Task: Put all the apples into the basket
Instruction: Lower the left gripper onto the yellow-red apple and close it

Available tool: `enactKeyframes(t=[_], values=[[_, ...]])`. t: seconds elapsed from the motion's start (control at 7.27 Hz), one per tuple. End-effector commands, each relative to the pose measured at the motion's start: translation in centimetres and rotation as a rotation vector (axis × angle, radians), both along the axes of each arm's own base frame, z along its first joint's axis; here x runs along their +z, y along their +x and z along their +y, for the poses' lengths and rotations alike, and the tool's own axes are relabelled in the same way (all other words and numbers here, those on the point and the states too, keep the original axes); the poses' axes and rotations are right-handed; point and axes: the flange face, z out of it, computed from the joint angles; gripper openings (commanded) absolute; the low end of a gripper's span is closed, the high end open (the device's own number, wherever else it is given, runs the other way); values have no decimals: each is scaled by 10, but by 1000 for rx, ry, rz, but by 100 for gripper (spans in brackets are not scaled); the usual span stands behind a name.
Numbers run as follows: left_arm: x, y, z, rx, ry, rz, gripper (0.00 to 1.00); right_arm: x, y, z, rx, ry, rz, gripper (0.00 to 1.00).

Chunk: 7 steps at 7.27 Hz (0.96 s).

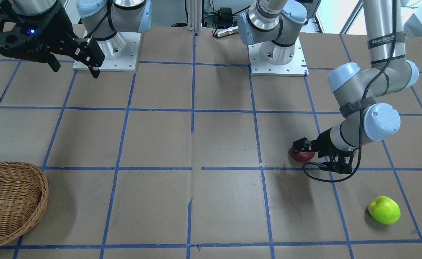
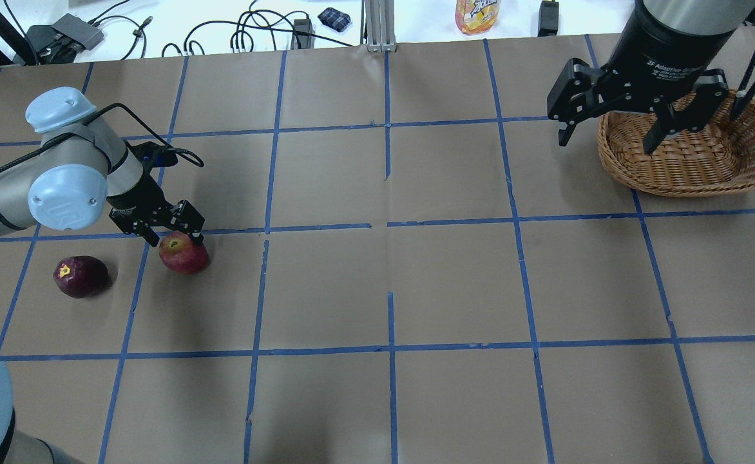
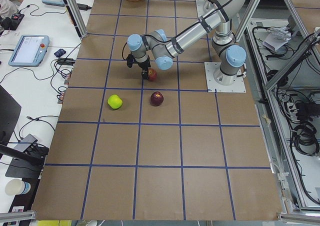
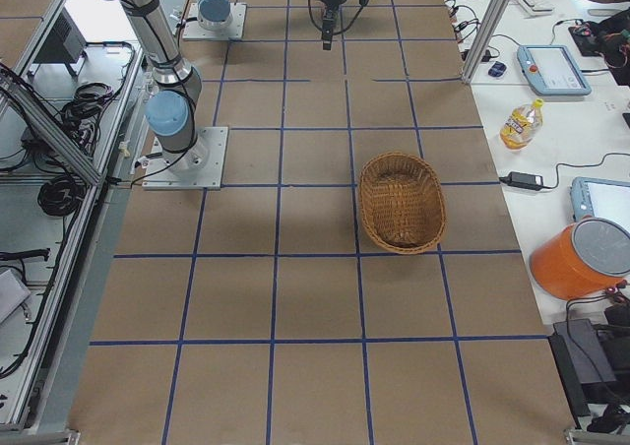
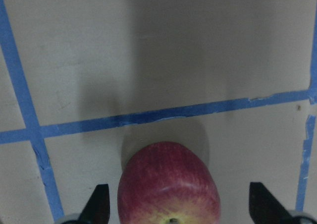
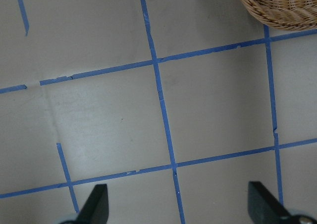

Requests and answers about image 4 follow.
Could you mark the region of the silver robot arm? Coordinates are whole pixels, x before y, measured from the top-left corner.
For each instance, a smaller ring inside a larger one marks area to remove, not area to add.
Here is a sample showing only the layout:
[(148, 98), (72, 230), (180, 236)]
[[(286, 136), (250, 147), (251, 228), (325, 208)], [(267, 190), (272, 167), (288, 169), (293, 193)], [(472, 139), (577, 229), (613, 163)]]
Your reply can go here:
[(201, 76), (182, 55), (159, 0), (113, 1), (121, 4), (153, 67), (157, 93), (145, 116), (161, 144), (164, 169), (177, 176), (193, 174), (211, 154), (195, 123)]
[(223, 27), (231, 14), (230, 0), (197, 0), (197, 18), (207, 30)]

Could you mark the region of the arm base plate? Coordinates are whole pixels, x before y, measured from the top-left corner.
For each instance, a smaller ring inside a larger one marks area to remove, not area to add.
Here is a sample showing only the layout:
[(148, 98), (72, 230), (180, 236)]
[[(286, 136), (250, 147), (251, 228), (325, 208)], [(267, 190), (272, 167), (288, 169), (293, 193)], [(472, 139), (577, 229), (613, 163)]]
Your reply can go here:
[(220, 190), (227, 149), (227, 127), (203, 127), (197, 130), (197, 142), (181, 159), (165, 153), (157, 137), (152, 152), (160, 156), (149, 159), (149, 174), (141, 180), (146, 190)]
[(198, 4), (189, 7), (182, 37), (184, 40), (230, 41), (241, 40), (244, 32), (247, 5), (231, 3), (230, 13), (222, 22), (203, 19), (198, 13)]

